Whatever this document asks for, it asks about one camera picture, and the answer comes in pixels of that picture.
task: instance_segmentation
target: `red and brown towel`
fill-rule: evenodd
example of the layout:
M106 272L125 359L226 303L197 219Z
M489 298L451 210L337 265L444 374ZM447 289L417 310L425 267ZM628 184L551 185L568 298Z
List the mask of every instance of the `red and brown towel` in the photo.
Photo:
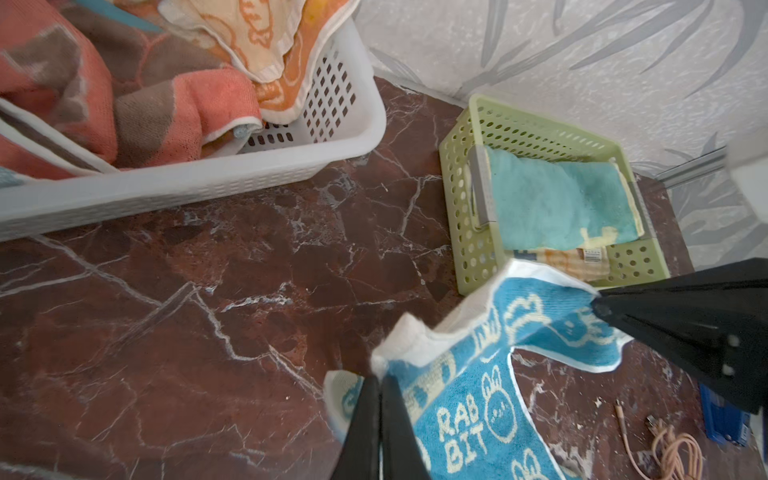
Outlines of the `red and brown towel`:
M0 2L0 69L0 167L33 178L235 153L261 127L226 62L68 2Z

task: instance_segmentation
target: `white plastic basket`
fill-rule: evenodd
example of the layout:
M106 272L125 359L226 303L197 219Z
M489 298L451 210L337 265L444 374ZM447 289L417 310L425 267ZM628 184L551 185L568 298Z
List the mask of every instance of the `white plastic basket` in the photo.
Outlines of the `white plastic basket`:
M299 120L265 125L237 155L0 189L0 241L306 180L373 150L386 113L351 19L313 75Z

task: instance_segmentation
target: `blue towel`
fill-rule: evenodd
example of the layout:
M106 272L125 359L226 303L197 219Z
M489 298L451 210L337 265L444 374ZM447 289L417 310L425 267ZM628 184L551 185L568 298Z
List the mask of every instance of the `blue towel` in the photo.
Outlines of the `blue towel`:
M505 250L607 247L643 234L627 181L608 162L547 162L486 149Z
M422 459L434 480L573 478L564 476L534 427L512 372L511 347L604 372L619 364L621 347L630 337L591 312L595 290L549 266L513 260L500 276L488 291L476 292L486 295L488 308L468 324L458 342L425 366L389 360L386 373L398 379ZM465 302L465 311L476 312L485 300L470 296ZM452 335L444 333L448 327L443 333L419 333L420 323L406 316L374 350L372 363L382 348L410 350L418 357L420 350L439 349ZM461 312L444 323L455 324L457 316ZM394 340L399 345L387 346L393 336L400 338ZM419 336L424 340L412 341ZM326 376L326 406L340 437L346 434L361 385L362 377L349 372Z

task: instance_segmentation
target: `blue plastic object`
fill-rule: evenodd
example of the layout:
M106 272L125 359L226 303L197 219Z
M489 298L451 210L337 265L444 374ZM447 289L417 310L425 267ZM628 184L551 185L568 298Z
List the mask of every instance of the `blue plastic object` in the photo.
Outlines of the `blue plastic object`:
M699 384L707 438L717 443L746 446L750 440L750 414L739 410L706 386Z

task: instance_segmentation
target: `basket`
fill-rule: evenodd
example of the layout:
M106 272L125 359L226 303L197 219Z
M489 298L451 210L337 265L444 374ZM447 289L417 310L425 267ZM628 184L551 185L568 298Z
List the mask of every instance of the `basket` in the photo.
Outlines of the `basket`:
M515 110L487 96L472 95L469 106L440 144L456 280L462 295L480 287L508 259L498 224L491 221L481 225L472 202L466 173L468 153L475 145L547 161L613 161L627 179L635 203L641 212L645 210L632 170L618 144L569 124ZM659 243L645 215L642 217L645 235L634 242L609 246L611 274L606 280L591 282L593 286L635 285L669 277Z
M351 19L313 75L299 120L265 124L239 154L0 189L0 240L306 180L332 161L370 152L386 113Z

